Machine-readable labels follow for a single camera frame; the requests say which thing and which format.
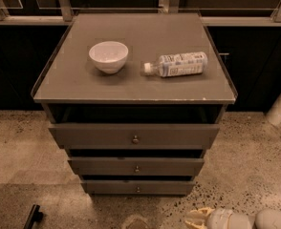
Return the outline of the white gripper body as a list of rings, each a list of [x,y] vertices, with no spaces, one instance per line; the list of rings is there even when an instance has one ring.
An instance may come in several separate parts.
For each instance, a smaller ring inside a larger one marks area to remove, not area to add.
[[[230,209],[215,209],[206,221],[207,229],[228,229],[228,221],[233,211]]]

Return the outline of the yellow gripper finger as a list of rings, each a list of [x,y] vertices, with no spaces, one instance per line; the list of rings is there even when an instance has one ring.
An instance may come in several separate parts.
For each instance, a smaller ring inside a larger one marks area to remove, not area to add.
[[[184,224],[188,229],[211,229],[209,218],[213,212],[209,207],[191,210],[186,214]]]

